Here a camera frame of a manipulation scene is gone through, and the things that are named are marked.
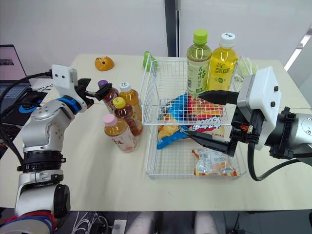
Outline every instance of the chip bag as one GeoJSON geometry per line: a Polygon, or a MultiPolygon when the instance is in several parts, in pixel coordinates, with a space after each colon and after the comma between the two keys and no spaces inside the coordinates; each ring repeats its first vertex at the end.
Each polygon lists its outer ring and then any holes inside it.
{"type": "MultiPolygon", "coordinates": [[[[178,96],[173,101],[166,103],[166,105],[161,108],[163,116],[161,120],[168,121],[183,121],[187,118],[187,105],[188,105],[188,95],[182,94],[178,96]]],[[[180,131],[179,127],[184,130],[188,130],[187,125],[159,125],[158,126],[158,141],[157,149],[163,149],[172,142],[187,138],[187,135],[180,131]]]]}
{"type": "Polygon", "coordinates": [[[189,126],[189,130],[208,133],[219,140],[224,139],[224,126],[220,125],[223,117],[223,105],[213,104],[197,97],[189,96],[189,120],[200,120],[199,124],[189,126]]]}
{"type": "Polygon", "coordinates": [[[192,153],[198,159],[194,170],[195,176],[238,176],[228,155],[208,148],[192,150],[192,153]]]}

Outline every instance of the power outlet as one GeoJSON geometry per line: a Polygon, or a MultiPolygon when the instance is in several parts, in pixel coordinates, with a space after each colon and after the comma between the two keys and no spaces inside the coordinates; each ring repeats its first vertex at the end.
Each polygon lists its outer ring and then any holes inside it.
{"type": "Polygon", "coordinates": [[[126,231],[126,220],[115,219],[112,234],[124,234],[126,231]]]}

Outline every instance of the laptop screen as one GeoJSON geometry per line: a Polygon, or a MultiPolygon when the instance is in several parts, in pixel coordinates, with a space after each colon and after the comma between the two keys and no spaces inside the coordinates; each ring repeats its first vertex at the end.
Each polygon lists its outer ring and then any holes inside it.
{"type": "Polygon", "coordinates": [[[13,45],[0,45],[0,80],[19,80],[26,76],[13,45]]]}

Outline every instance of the laptop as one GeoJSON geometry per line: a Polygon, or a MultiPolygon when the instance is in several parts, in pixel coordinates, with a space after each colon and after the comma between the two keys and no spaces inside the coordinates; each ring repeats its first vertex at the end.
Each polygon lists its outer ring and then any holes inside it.
{"type": "MultiPolygon", "coordinates": [[[[0,45],[0,94],[16,80],[26,77],[14,45],[0,45]]],[[[1,113],[14,104],[29,89],[29,81],[14,86],[4,97],[1,113]]]]}

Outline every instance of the orange toy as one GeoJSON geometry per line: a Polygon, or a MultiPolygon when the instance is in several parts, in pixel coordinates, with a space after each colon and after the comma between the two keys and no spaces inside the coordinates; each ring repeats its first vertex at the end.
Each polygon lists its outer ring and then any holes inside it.
{"type": "Polygon", "coordinates": [[[108,71],[114,67],[113,60],[107,56],[96,58],[96,60],[94,61],[94,64],[96,68],[102,72],[108,71]]]}

